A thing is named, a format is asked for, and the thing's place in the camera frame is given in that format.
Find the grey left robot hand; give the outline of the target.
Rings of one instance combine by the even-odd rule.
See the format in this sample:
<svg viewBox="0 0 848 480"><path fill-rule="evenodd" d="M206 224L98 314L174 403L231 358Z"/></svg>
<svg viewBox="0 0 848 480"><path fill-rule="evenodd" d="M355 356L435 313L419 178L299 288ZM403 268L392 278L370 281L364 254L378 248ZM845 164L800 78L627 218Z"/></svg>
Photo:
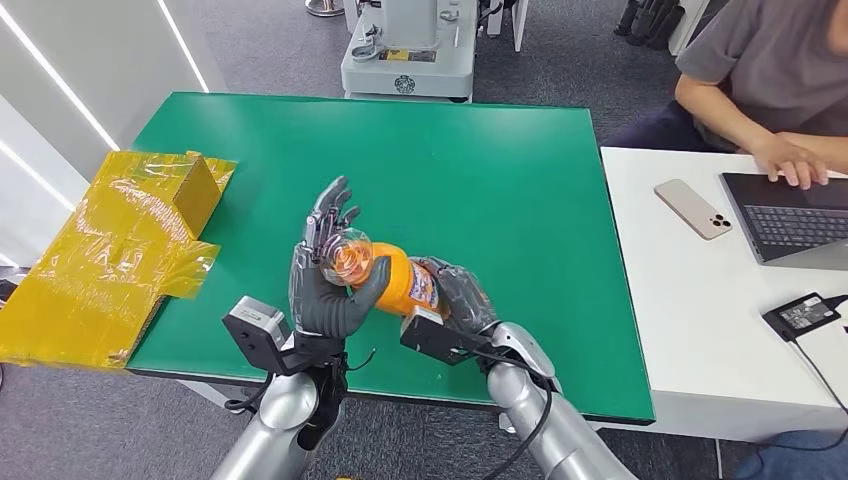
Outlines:
<svg viewBox="0 0 848 480"><path fill-rule="evenodd" d="M386 256L375 260L367 281L353 293L323 275L321 249L358 215L356 207L342 211L351 197L345 176L333 180L317 197L306 217L303 239L294 246L288 298L296 329L307 335L345 339L354 334L389 283L391 259Z"/></svg>

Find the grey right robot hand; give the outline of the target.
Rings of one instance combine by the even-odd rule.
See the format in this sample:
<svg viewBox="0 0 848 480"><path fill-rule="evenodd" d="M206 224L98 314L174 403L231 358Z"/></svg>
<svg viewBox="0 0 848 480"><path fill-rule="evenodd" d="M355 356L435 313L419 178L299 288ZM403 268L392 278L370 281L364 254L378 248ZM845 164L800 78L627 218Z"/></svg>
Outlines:
<svg viewBox="0 0 848 480"><path fill-rule="evenodd" d="M436 281L445 325L456 331L490 337L500 323L478 278L461 265L434 256L413 257Z"/></svg>

